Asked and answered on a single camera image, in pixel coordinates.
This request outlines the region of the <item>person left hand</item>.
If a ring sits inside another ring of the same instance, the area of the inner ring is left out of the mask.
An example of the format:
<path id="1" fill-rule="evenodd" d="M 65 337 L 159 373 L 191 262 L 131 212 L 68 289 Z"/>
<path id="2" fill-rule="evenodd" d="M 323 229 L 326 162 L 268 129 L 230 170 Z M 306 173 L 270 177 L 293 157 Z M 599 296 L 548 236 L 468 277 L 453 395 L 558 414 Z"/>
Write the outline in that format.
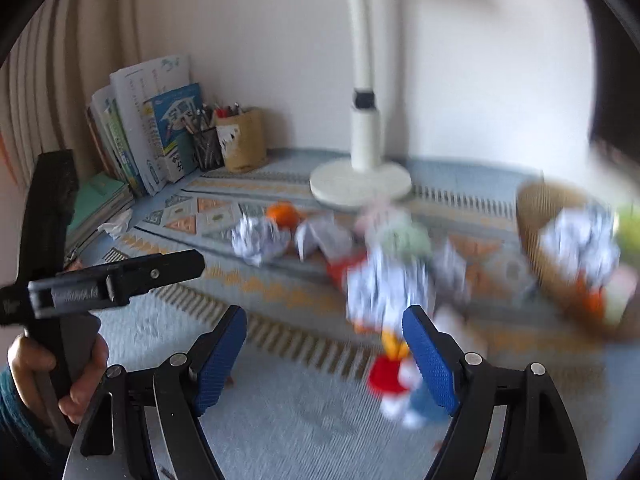
<path id="1" fill-rule="evenodd" d="M 107 343 L 101 335 L 96 336 L 91 359 L 70 393 L 58 401 L 58 408 L 73 424 L 78 425 L 84 417 L 93 393 L 106 370 Z M 27 336 L 17 336 L 8 351 L 8 363 L 18 395 L 29 411 L 46 425 L 51 425 L 43 400 L 36 385 L 37 373 L 49 373 L 55 367 L 55 357 Z"/>

